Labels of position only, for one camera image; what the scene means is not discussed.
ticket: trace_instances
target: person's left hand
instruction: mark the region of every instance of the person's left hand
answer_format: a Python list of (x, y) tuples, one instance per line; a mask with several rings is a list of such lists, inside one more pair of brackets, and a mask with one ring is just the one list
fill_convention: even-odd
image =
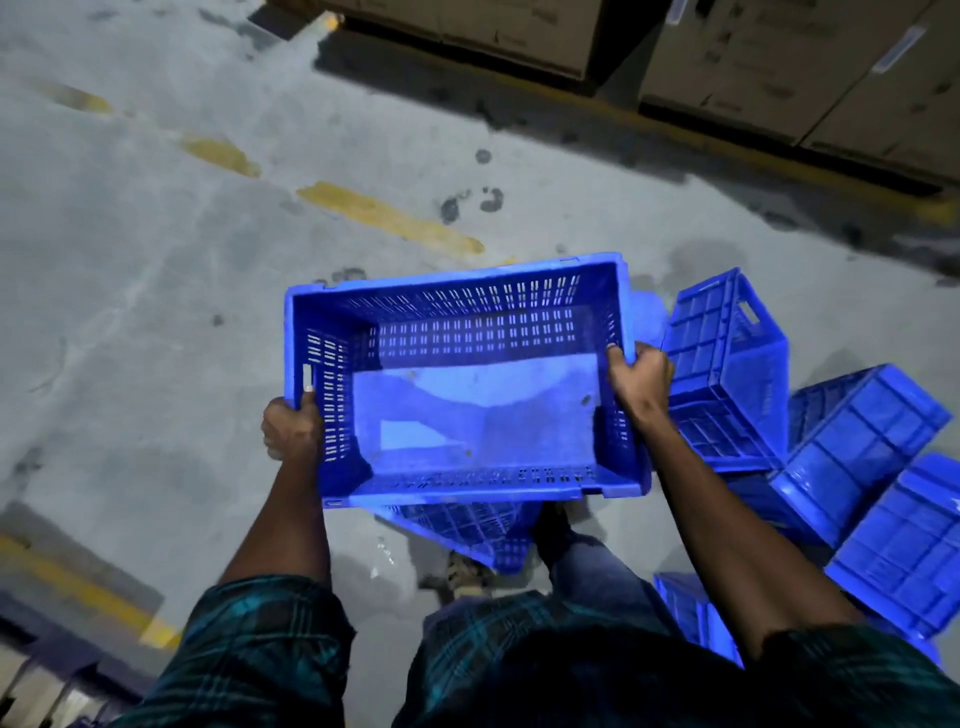
[(293, 448), (318, 448), (324, 439), (324, 418), (309, 391), (303, 393), (300, 409), (291, 409), (283, 397), (271, 400), (263, 410), (260, 429), (267, 454), (282, 460)]

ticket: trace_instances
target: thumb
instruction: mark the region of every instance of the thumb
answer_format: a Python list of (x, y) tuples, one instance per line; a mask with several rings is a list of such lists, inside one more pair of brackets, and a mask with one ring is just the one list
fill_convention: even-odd
[(610, 367), (610, 371), (616, 371), (627, 366), (627, 360), (623, 356), (623, 350), (616, 344), (610, 344), (607, 347), (607, 365)]

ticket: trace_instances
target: person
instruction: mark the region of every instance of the person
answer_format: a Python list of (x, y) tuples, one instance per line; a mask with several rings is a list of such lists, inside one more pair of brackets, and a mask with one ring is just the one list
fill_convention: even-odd
[[(610, 348), (608, 360), (745, 669), (687, 642), (650, 584), (544, 508), (533, 535), (553, 593), (474, 592), (428, 618), (394, 726), (960, 725), (960, 689), (867, 626), (687, 445), (667, 411), (665, 354), (640, 346), (628, 366)], [(344, 724), (354, 631), (332, 591), (313, 394), (299, 411), (271, 402), (263, 431), (282, 457), (263, 510), (118, 726)], [(478, 573), (453, 576), (458, 587)]]

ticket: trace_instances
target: forearm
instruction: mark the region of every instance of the forearm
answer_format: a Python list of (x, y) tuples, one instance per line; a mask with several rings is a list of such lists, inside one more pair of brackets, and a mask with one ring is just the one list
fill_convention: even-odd
[(862, 619), (832, 581), (731, 492), (665, 413), (634, 420), (690, 559), (751, 657), (774, 632)]
[(220, 584), (265, 574), (307, 576), (330, 585), (330, 548), (317, 488), (317, 444), (286, 453), (274, 487)]

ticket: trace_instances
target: box label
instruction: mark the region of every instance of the box label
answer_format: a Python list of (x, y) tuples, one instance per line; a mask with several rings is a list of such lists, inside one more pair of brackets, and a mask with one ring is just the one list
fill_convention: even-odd
[(670, 10), (666, 12), (664, 22), (667, 25), (679, 25), (680, 19), (684, 16), (684, 10), (686, 10), (686, 0), (673, 0), (670, 3)]
[(924, 36), (924, 33), (926, 33), (926, 28), (922, 25), (914, 25), (910, 28), (907, 28), (907, 31), (903, 34), (903, 37), (897, 41), (897, 44), (893, 48), (883, 55), (883, 58), (874, 64), (874, 67), (870, 69), (870, 72), (886, 73), (889, 71), (893, 67), (894, 63), (899, 61), (900, 57), (910, 50), (910, 48), (913, 47), (913, 44)]

